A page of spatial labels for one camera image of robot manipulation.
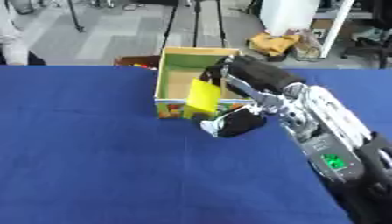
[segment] blue table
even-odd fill
[[[388,71],[293,70],[392,137]],[[347,224],[275,118],[214,139],[158,120],[156,75],[0,67],[0,223]]]

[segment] yellow block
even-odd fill
[[[220,98],[220,87],[203,80],[193,79],[184,107],[184,118],[191,119],[194,113],[213,116]]]

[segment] metal stand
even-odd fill
[[[176,13],[177,13],[178,8],[179,8],[179,5],[176,4],[175,6],[173,6],[173,10],[171,11],[169,24],[167,25],[167,29],[164,32],[164,43],[162,44],[162,47],[161,47],[161,54],[166,46],[167,39],[169,38],[169,35],[170,35],[170,31],[172,30],[173,21],[174,21],[174,18],[176,17]]]
[[[195,2],[196,4],[194,5],[195,21],[194,21],[194,31],[193,31],[193,47],[196,47],[198,45],[199,19],[201,13],[200,0],[195,0]]]
[[[218,20],[220,28],[220,41],[222,43],[222,48],[226,48],[226,33],[223,29],[223,17],[222,17],[222,7],[221,0],[216,0],[216,5],[218,7]]]
[[[194,6],[195,22],[194,22],[193,44],[192,44],[192,46],[196,47],[198,45],[201,3],[200,3],[200,0],[194,0],[194,1],[195,1],[195,6]],[[219,21],[219,27],[220,27],[221,45],[222,45],[222,48],[225,48],[226,47],[226,33],[224,32],[224,28],[223,28],[221,0],[216,0],[216,4],[217,4],[217,7],[218,7],[218,17],[219,17],[218,21]],[[177,13],[178,7],[179,7],[179,3],[177,3],[175,6],[173,6],[173,10],[171,11],[169,24],[167,25],[167,29],[164,32],[164,43],[162,44],[161,54],[162,54],[162,51],[164,50],[164,48],[165,48],[165,46],[167,44],[167,39],[169,38],[170,31],[172,30],[173,20],[176,17],[176,13]]]
[[[72,2],[72,0],[67,0],[67,1],[68,1],[68,5],[69,5],[69,10],[71,11],[71,16],[72,16],[73,24],[75,25],[75,29],[78,32],[84,32],[84,27],[79,24],[79,20],[76,16],[74,3]]]

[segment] colorful box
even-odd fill
[[[228,55],[241,55],[241,52],[236,49],[166,47],[159,63],[155,93],[159,118],[185,118],[186,98],[193,80],[199,78],[206,67]],[[228,91],[224,81],[221,84],[220,100],[213,116],[252,102]]]

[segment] person's leg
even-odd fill
[[[45,66],[43,59],[37,57],[33,52],[29,52],[29,66]]]
[[[0,51],[0,65],[5,65],[5,58],[3,56],[3,53]]]

